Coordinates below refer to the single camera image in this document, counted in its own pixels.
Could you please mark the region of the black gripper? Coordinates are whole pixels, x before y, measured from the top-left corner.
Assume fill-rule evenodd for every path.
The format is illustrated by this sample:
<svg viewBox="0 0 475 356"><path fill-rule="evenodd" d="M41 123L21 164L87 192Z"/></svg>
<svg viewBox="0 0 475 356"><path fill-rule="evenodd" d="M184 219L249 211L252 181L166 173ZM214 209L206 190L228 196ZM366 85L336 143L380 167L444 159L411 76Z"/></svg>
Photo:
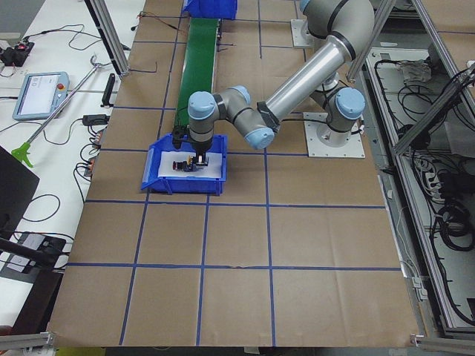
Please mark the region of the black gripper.
<svg viewBox="0 0 475 356"><path fill-rule="evenodd" d="M206 152L210 149L210 141L193 142L192 147L196 153L195 165L206 166Z"/></svg>

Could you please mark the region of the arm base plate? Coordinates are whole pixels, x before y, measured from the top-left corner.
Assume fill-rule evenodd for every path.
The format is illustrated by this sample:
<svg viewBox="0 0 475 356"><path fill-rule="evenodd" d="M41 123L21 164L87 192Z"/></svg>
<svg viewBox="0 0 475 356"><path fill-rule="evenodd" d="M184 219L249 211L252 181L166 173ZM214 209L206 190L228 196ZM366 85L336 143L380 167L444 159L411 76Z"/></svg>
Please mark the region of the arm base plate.
<svg viewBox="0 0 475 356"><path fill-rule="evenodd" d="M303 112L307 153L311 158L364 159L364 147L356 122L350 131L333 131L326 123L327 113Z"/></svg>
<svg viewBox="0 0 475 356"><path fill-rule="evenodd" d="M315 45L314 37L309 33L308 22L303 19L290 21L292 31L292 46L298 49L309 49Z"/></svg>

